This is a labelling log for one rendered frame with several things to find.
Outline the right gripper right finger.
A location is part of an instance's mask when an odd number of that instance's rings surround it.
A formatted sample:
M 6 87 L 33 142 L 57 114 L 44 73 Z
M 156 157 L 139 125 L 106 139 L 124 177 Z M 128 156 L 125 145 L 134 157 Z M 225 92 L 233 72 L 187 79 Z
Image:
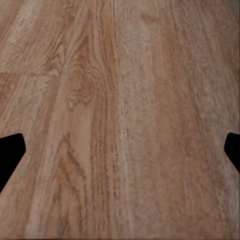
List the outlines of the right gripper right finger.
M 229 133 L 227 135 L 224 151 L 240 173 L 240 135 Z

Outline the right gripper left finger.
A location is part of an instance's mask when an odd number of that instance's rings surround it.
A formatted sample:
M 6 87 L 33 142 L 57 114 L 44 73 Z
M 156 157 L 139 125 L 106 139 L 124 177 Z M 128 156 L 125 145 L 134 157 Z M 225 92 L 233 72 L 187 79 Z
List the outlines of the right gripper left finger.
M 0 139 L 0 193 L 26 152 L 21 133 Z

